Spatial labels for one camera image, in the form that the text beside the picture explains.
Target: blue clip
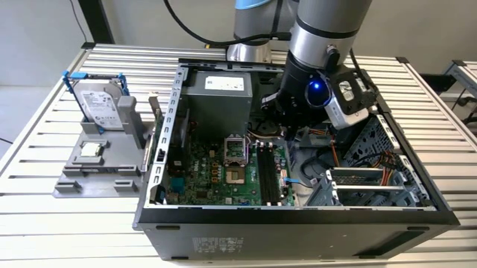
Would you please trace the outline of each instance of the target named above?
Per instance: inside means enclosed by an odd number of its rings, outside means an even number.
[[[83,80],[88,78],[88,73],[84,73],[83,71],[76,71],[71,74],[69,76],[71,79],[75,80]]]
[[[75,95],[75,93],[73,93],[73,87],[72,87],[72,85],[71,85],[71,83],[69,83],[69,79],[68,79],[68,74],[69,74],[69,72],[68,72],[67,70],[63,71],[61,80],[63,80],[63,82],[64,82],[64,84],[65,84],[65,86],[67,86],[67,89],[68,89],[69,93],[72,93],[72,95]]]
[[[121,93],[123,93],[123,95],[124,95],[124,96],[129,96],[129,90],[128,90],[128,88],[127,88],[127,82],[125,82],[125,76],[124,76],[124,74],[119,73],[117,79],[119,79],[119,81],[120,81],[120,83],[121,83]]]
[[[288,177],[284,177],[284,178],[283,178],[283,181],[287,181],[287,182],[290,182],[290,183],[300,183],[300,180],[298,180],[298,179],[290,179]]]
[[[69,83],[68,74],[69,74],[68,70],[63,71],[61,80],[63,80],[63,82],[64,82],[64,84],[65,84],[65,86],[67,86],[67,89],[68,89],[69,93],[72,93],[72,95],[73,95],[73,97],[75,97],[76,103],[79,104],[80,111],[81,111],[83,116],[84,116],[84,121],[85,121],[85,122],[89,122],[88,117],[87,117],[87,114],[85,114],[85,112],[84,112],[84,110],[83,110],[83,107],[81,107],[81,105],[80,105],[80,102],[79,102],[79,100],[77,100],[77,96],[76,96],[76,94],[75,94],[72,84]]]

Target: label sticker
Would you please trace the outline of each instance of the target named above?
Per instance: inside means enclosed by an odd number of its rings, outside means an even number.
[[[81,95],[95,123],[105,130],[111,128],[121,129],[119,113],[111,95],[105,92],[87,90],[81,92]]]
[[[243,237],[192,237],[192,243],[198,253],[239,253]]]
[[[208,76],[206,89],[244,91],[242,77]]]

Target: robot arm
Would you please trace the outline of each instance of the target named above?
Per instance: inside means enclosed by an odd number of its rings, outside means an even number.
[[[291,36],[280,86],[260,101],[263,112],[284,128],[286,140],[294,139],[298,129],[326,119],[335,129],[366,119],[378,90],[358,65],[349,69],[343,61],[371,0],[236,0],[235,40],[222,42],[198,36],[180,22],[168,0],[164,4],[194,38],[231,46],[228,60],[267,62],[268,40]],[[278,32],[287,31],[296,9],[291,35]]]
[[[262,109],[286,129],[330,119],[337,129],[366,119],[377,88],[343,65],[371,0],[300,0],[280,87]]]

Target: black cable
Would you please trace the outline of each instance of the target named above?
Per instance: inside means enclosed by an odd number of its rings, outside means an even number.
[[[231,41],[211,41],[206,38],[203,38],[200,35],[198,35],[196,33],[194,33],[187,26],[182,23],[178,15],[175,14],[170,1],[164,0],[164,5],[167,8],[167,11],[170,12],[175,22],[179,24],[182,30],[184,30],[196,40],[199,40],[200,42],[210,44],[210,45],[215,45],[215,46],[230,46],[230,45],[235,45],[235,44],[240,44],[256,39],[262,39],[262,38],[267,38],[267,39],[278,39],[278,40],[286,40],[288,41],[291,39],[291,33],[288,32],[272,32],[272,33],[263,33],[259,35],[252,35],[236,40],[231,40]]]
[[[81,27],[81,25],[80,25],[80,21],[77,20],[76,10],[75,10],[75,5],[73,5],[73,1],[72,1],[72,0],[69,0],[69,3],[72,4],[72,10],[73,10],[73,15],[75,15],[75,19],[76,19],[77,27],[79,27],[79,28],[80,28],[80,30],[81,30],[83,37],[84,37],[84,43],[85,43],[85,42],[87,42],[87,35],[84,34],[83,27]]]
[[[330,148],[326,146],[326,147],[322,147],[322,148],[318,148],[317,149],[317,154],[314,156],[311,156],[308,159],[306,159],[303,161],[303,163],[299,165],[299,172],[300,174],[303,175],[303,177],[308,180],[312,179],[312,177],[310,175],[306,174],[304,172],[304,169],[306,167],[312,163],[312,162],[317,162],[318,165],[326,170],[326,169],[330,169],[333,166],[329,165],[322,159],[319,159],[319,156],[326,152],[329,151]]]
[[[463,95],[463,92],[465,92],[465,89],[462,90],[462,92],[461,92],[461,95],[459,95],[459,97],[457,98],[457,100],[455,100],[455,102],[454,102],[454,105],[453,105],[453,107],[451,107],[451,111],[454,110],[454,108],[455,108],[455,105],[457,105],[457,102],[459,101],[459,99],[461,99],[461,97],[462,97],[462,95]]]
[[[353,61],[353,65],[355,66],[358,76],[359,76],[366,88],[369,88],[367,80],[365,79],[363,71],[359,68],[359,64],[358,64],[358,61],[357,61],[355,52],[353,51],[353,48],[350,49],[350,58],[351,58],[351,61]]]
[[[463,125],[477,122],[477,117],[466,118],[462,120]]]
[[[9,143],[9,144],[13,144],[13,142],[11,142],[9,140],[5,140],[4,138],[0,138],[0,141],[4,141],[7,143]]]
[[[353,167],[357,167],[361,161],[363,161],[363,160],[367,159],[367,158],[377,157],[377,156],[379,156],[379,155],[382,155],[382,154],[383,154],[382,152],[377,152],[375,154],[365,155],[363,157],[361,157],[361,158],[355,161],[355,163],[354,163],[351,166],[353,166]]]
[[[317,157],[315,157],[315,156],[311,156],[311,157],[310,157],[308,159],[306,159],[306,160],[303,161],[303,163],[300,163],[300,165],[299,165],[299,172],[300,172],[300,174],[303,175],[303,177],[304,177],[306,179],[308,179],[308,180],[311,180],[312,177],[306,174],[304,168],[306,168],[306,166],[307,166],[308,164],[311,164],[315,160],[317,160]]]

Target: aluminum table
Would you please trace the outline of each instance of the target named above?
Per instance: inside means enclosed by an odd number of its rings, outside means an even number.
[[[178,58],[224,59],[223,50],[96,45],[69,71],[127,75],[143,120],[147,96],[164,110]],[[272,61],[284,63],[286,53]],[[61,80],[0,160],[0,267],[477,267],[477,140],[410,64],[358,57],[461,221],[461,227],[389,260],[164,262],[131,228],[136,198],[55,199],[49,194],[81,132]]]

